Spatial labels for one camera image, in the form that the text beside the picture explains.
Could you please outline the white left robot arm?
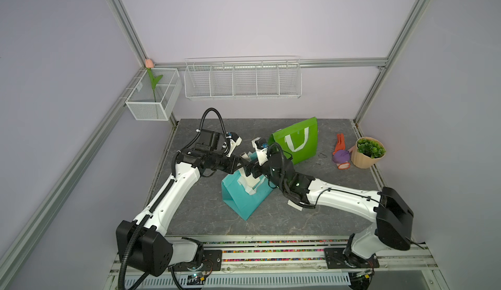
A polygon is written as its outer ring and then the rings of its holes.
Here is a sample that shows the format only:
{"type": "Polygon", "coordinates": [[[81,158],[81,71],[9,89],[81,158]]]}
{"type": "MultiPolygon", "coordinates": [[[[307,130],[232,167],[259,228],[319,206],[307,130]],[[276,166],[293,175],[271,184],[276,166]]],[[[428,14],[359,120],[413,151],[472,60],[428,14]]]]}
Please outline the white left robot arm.
{"type": "Polygon", "coordinates": [[[200,270],[204,266],[203,244],[188,237],[167,240],[165,235],[169,224],[189,190],[206,170],[231,174],[250,162],[248,157],[217,152],[177,152],[172,161],[172,174],[159,193],[133,221],[123,221],[116,229],[121,261],[118,289],[126,288],[128,267],[143,273],[132,289],[137,289],[149,275],[160,276],[166,269],[173,270],[181,264],[200,270]]]}

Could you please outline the teal paper bag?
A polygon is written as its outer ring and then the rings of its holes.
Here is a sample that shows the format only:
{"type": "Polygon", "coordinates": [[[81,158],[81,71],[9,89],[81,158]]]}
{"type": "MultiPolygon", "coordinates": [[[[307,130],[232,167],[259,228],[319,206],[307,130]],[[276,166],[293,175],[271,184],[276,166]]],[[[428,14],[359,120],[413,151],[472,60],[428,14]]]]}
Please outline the teal paper bag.
{"type": "Polygon", "coordinates": [[[267,185],[268,179],[265,177],[264,183],[258,188],[257,193],[250,196],[241,186],[237,179],[239,172],[224,177],[222,185],[223,201],[236,212],[243,220],[247,221],[253,212],[260,206],[272,191],[267,185]]]}

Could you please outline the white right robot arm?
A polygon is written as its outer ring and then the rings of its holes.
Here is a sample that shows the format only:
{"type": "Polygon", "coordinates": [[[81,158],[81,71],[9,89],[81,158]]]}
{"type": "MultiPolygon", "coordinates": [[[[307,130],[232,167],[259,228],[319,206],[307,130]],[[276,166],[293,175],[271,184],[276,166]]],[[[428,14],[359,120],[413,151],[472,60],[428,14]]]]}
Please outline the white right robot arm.
{"type": "Polygon", "coordinates": [[[377,252],[386,248],[404,252],[413,243],[414,213],[393,188],[358,190],[299,173],[277,144],[258,149],[256,159],[240,162],[247,176],[266,177],[296,209],[328,206],[370,221],[369,227],[351,234],[337,255],[350,268],[373,267],[377,252]]]}

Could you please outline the cream lined receipt paper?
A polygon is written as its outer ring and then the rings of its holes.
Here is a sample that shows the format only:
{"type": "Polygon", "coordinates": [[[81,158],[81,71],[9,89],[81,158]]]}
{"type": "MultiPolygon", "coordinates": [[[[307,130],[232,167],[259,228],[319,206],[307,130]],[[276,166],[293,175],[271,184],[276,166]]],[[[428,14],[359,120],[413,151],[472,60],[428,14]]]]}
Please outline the cream lined receipt paper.
{"type": "MultiPolygon", "coordinates": [[[[258,163],[257,156],[255,153],[242,153],[241,154],[242,158],[245,158],[249,160],[250,162],[255,161],[255,163],[258,163]]],[[[253,196],[254,194],[257,193],[258,188],[264,183],[265,176],[261,175],[257,179],[253,178],[252,176],[245,176],[245,173],[243,172],[242,169],[237,171],[240,173],[240,177],[237,179],[238,183],[243,186],[243,189],[250,195],[253,196]]]]}

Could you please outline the green paper bag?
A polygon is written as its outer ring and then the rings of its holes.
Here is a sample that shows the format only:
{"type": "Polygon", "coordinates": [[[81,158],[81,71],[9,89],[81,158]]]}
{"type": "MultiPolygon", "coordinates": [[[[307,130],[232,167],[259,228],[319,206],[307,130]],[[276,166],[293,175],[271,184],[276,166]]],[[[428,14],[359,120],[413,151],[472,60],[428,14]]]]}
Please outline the green paper bag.
{"type": "Polygon", "coordinates": [[[316,117],[280,129],[270,135],[268,144],[280,144],[285,156],[294,165],[316,155],[318,146],[318,121],[316,117]]]}

